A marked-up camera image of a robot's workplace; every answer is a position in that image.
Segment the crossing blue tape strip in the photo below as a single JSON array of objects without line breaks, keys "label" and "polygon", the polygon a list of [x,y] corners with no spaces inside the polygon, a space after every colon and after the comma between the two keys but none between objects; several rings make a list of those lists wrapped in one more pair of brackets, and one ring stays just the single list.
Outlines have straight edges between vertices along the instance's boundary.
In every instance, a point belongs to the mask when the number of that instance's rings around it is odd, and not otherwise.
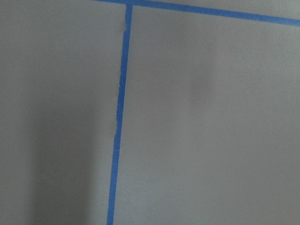
[{"label": "crossing blue tape strip", "polygon": [[253,13],[216,9],[216,8],[209,8],[209,7],[189,6],[189,5],[167,3],[167,2],[160,2],[160,1],[107,0],[106,2],[114,3],[114,4],[122,4],[122,5],[129,4],[133,6],[139,6],[139,7],[157,8],[157,9],[196,13],[196,14],[203,14],[203,15],[221,16],[221,17],[228,17],[228,18],[235,18],[235,19],[242,19],[242,20],[259,21],[264,23],[275,23],[275,24],[289,25],[289,26],[296,26],[296,27],[299,27],[300,25],[299,19],[284,18],[284,17],[262,15],[262,14],[253,14]]}]

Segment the long blue tape strip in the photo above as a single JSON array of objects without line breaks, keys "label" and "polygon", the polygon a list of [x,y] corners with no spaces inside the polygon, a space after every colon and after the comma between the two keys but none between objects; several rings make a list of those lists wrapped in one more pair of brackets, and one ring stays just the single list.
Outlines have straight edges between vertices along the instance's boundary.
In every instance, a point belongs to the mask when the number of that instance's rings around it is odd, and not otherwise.
[{"label": "long blue tape strip", "polygon": [[114,143],[113,143],[112,166],[111,166],[107,222],[106,222],[108,225],[112,225],[114,221],[132,11],[133,11],[133,1],[129,0],[126,2],[125,31],[123,33],[122,54],[121,54],[121,62],[120,62],[119,93],[118,93],[118,102],[117,102],[117,111],[116,111],[116,132],[114,135]]}]

